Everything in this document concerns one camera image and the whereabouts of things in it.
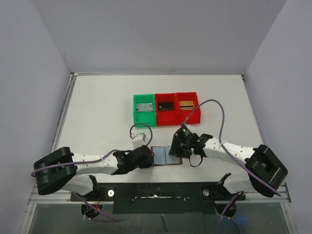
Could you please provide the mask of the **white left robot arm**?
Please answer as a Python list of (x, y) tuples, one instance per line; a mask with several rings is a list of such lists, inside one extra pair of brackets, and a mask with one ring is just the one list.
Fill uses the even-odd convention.
[(77, 154), (69, 147), (61, 147), (36, 161), (31, 176), (36, 179), (39, 195), (67, 190), (94, 200), (99, 195), (94, 174), (125, 175), (153, 164), (153, 153), (146, 145), (134, 150), (111, 150), (103, 156)]

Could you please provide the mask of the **brown leather card holder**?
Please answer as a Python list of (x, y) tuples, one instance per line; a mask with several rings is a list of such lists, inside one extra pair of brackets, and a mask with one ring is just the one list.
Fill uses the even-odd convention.
[(171, 146), (152, 146), (151, 151), (154, 159), (154, 166), (182, 165), (181, 158), (169, 154)]

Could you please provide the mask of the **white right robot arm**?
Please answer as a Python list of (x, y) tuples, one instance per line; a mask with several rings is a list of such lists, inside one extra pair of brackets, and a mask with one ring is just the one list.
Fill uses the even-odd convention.
[(190, 159), (191, 156), (216, 158), (241, 167), (241, 174), (230, 173), (217, 187), (218, 196), (229, 199), (238, 192), (256, 191), (265, 197), (273, 197), (286, 178), (288, 170), (266, 145), (244, 147), (220, 142), (208, 134), (198, 136), (186, 126), (173, 136), (170, 155)]

